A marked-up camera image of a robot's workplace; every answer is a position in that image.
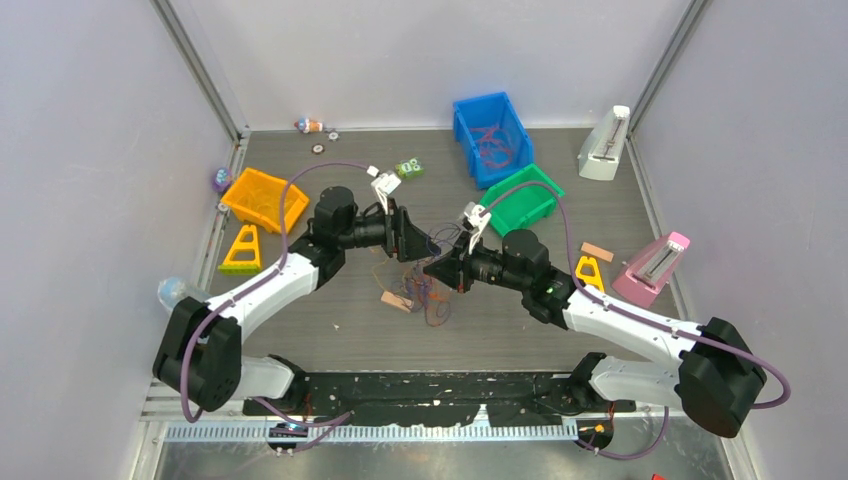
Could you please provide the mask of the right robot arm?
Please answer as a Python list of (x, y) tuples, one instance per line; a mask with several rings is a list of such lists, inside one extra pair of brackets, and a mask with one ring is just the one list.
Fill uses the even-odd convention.
[(705, 325), (654, 314), (616, 300), (554, 266), (549, 250), (526, 229), (509, 233), (499, 250), (473, 245), (463, 233), (426, 275), (466, 293), (476, 282), (514, 290), (534, 319), (611, 341), (640, 355), (623, 361), (593, 353), (571, 387), (574, 403), (596, 410), (633, 400), (683, 411), (702, 429), (734, 438), (767, 375), (739, 331), (713, 317)]

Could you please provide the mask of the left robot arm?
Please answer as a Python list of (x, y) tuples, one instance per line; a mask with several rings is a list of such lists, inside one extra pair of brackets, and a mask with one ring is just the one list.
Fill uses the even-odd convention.
[(184, 416), (196, 421), (230, 400), (263, 397), (280, 412), (298, 412), (307, 398), (295, 366), (279, 356), (243, 354), (244, 341), (293, 301), (328, 283), (346, 253), (379, 247), (399, 262), (439, 253), (405, 207), (390, 197), (360, 210), (351, 190), (325, 189), (306, 231), (283, 261), (243, 284), (212, 296), (179, 277), (160, 282), (157, 296), (169, 315), (152, 373), (180, 396)]

